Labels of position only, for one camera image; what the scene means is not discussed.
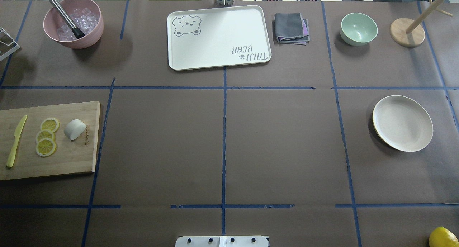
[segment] cutting board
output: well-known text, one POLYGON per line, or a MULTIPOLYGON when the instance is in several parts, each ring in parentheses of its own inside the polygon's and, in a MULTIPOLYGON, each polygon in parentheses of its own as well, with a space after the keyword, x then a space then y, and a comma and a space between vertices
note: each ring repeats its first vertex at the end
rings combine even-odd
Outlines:
POLYGON ((97 101, 0 111, 0 180, 94 172, 99 121, 100 102, 97 101), (6 161, 14 143, 14 131, 24 115, 28 118, 16 160, 13 167, 8 168, 6 161), (60 126, 55 132, 56 152, 41 157, 36 154, 35 138, 46 118, 56 118, 60 126), (87 128, 71 141, 64 135, 64 128, 74 119, 81 120, 87 128))

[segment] folded cloth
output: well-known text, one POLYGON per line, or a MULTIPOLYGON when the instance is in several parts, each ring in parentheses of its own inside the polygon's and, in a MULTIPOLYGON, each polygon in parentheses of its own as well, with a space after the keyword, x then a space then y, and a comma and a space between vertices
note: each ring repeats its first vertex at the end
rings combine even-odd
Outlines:
POLYGON ((274 34, 279 43, 307 44, 309 23, 301 13, 274 14, 274 34))

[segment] plate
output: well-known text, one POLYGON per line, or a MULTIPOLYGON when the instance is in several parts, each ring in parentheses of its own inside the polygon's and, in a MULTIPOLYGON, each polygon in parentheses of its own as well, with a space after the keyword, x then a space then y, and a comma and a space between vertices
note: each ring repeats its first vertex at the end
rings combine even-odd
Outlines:
POLYGON ((427 111, 402 95, 387 96, 376 104, 373 125, 383 141, 405 152, 425 148, 433 137, 433 124, 427 111))
POLYGON ((167 53, 174 70, 267 62, 271 48, 263 9, 249 5, 172 12, 167 53))

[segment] yellow knife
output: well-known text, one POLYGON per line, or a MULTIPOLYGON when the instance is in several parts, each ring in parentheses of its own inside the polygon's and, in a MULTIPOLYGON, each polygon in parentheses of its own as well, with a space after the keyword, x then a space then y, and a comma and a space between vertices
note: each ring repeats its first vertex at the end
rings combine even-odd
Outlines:
POLYGON ((6 167, 12 167, 14 164, 14 160, 16 159, 16 151, 18 150, 18 143, 19 139, 21 138, 21 133, 23 132, 24 124, 26 123, 27 115, 24 115, 21 121, 18 123, 16 130, 14 131, 14 144, 11 148, 10 156, 8 157, 8 161, 6 162, 6 167))

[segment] blue tape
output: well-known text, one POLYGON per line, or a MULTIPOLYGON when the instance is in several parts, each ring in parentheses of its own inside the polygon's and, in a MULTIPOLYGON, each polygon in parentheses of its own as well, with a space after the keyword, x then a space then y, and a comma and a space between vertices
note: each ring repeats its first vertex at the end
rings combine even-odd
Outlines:
POLYGON ((443 87, 332 87, 332 90, 443 90, 443 87))
POLYGON ((229 90, 315 90, 315 87, 228 87, 229 90))
POLYGON ((226 233, 226 67, 223 67, 223 152, 222 152, 222 235, 226 233))
POLYGON ((208 204, 192 204, 192 205, 171 205, 171 209, 179 209, 179 208, 222 208, 222 205, 215 204, 215 205, 208 205, 208 204))
POLYGON ((126 0, 126 7, 124 7, 123 25, 121 26, 121 33, 119 35, 120 40, 123 40, 124 26, 126 25, 126 17, 128 16, 128 7, 129 7, 129 1, 126 0))
MULTIPOLYGON (((16 39, 15 39, 16 43, 19 41, 19 35, 21 35, 21 32, 23 30, 24 23, 26 22, 26 18, 27 18, 31 5, 32 5, 32 1, 30 0, 29 4, 27 5, 26 13, 24 13, 24 17, 23 17, 21 26, 19 27, 18 34, 16 35, 16 39)), ((0 79, 0 86, 2 86, 3 81, 5 80, 6 73, 8 72, 8 67, 10 66, 11 58, 13 58, 13 54, 11 54, 10 57, 8 57, 8 61, 6 61, 6 66, 5 66, 5 69, 3 70, 3 75, 0 79)))
MULTIPOLYGON (((420 4, 420 2, 417 2, 417 3, 418 3, 419 14, 421 14, 422 13, 421 4, 420 4)), ((438 60, 436 58, 436 54, 435 54, 435 51, 433 50, 432 42, 431 42, 430 37, 429 37, 429 32, 427 31, 427 27, 426 27, 426 24, 424 23, 424 21, 422 22, 422 26, 424 28, 424 31, 426 32, 426 38, 427 38, 430 50, 431 50, 432 55, 433 55, 433 59, 434 59, 434 62, 435 62, 435 67, 438 70, 438 74, 440 75, 441 85, 443 85, 443 88, 445 90, 446 100, 448 101, 448 104, 449 104, 449 110, 451 111, 451 114, 453 115, 454 124, 456 125, 457 132, 459 133, 459 127, 458 127, 459 123, 458 123, 458 119, 457 119, 457 116, 456 116, 456 112, 454 111, 453 104, 451 103, 451 98, 449 97, 449 93, 448 93, 448 90, 446 88, 446 83, 445 83, 445 80, 443 78, 443 73, 441 72, 440 65, 438 64, 438 60)))
POLYGON ((104 86, 2 86, 5 90, 109 90, 104 86))
POLYGON ((294 204, 239 204, 226 205, 226 208, 293 208, 294 204))
POLYGON ((110 87, 110 94, 108 95, 107 110, 105 111, 104 126, 102 128, 102 136, 100 137, 100 145, 99 145, 99 150, 98 150, 98 155, 97 155, 97 162, 95 164, 95 172, 94 172, 94 178, 93 178, 93 181, 92 181, 91 195, 90 195, 89 205, 88 205, 88 208, 87 208, 85 230, 83 232, 83 238, 82 238, 82 241, 81 241, 81 246, 82 247, 84 247, 85 244, 86 244, 87 228, 89 227, 89 221, 90 221, 90 218, 91 218, 91 209, 92 209, 92 203, 93 203, 93 200, 94 200, 95 184, 97 182, 97 175, 99 173, 100 157, 102 155, 102 146, 104 144, 105 131, 107 130, 108 112, 110 111, 110 105, 112 103, 112 95, 113 95, 113 87, 115 85, 115 79, 116 78, 113 78, 112 85, 110 87))
POLYGON ((380 204, 336 204, 335 208, 408 208, 408 207, 459 207, 459 203, 380 203, 380 204))
MULTIPOLYGON (((89 205, 46 205, 46 204, 32 204, 32 205, 0 205, 2 208, 89 208, 89 205)), ((93 205, 92 208, 121 208, 121 205, 93 205)))
POLYGON ((116 86, 116 90, 223 90, 223 87, 186 87, 186 86, 116 86))
POLYGON ((325 26, 325 35, 327 38, 328 58, 330 60, 330 69, 333 75, 333 86, 334 86, 334 91, 335 91, 336 107, 338 109, 338 118, 340 120, 341 138, 344 144, 344 153, 346 154, 347 179, 349 181, 349 190, 351 191, 351 200, 353 204, 352 211, 354 212, 354 224, 355 224, 355 230, 357 234, 357 242, 359 244, 359 247, 362 247, 362 239, 360 237, 359 218, 357 216, 357 208, 355 207, 354 186, 352 185, 351 166, 349 164, 349 156, 347 154, 346 136, 344 135, 344 125, 342 121, 341 107, 340 107, 339 96, 338 96, 338 89, 337 89, 338 86, 336 84, 335 69, 333 67, 333 62, 331 61, 331 46, 330 46, 330 38, 328 37, 328 26, 327 26, 326 14, 325 14, 325 5, 323 4, 323 2, 321 2, 321 4, 322 4, 323 25, 325 26))

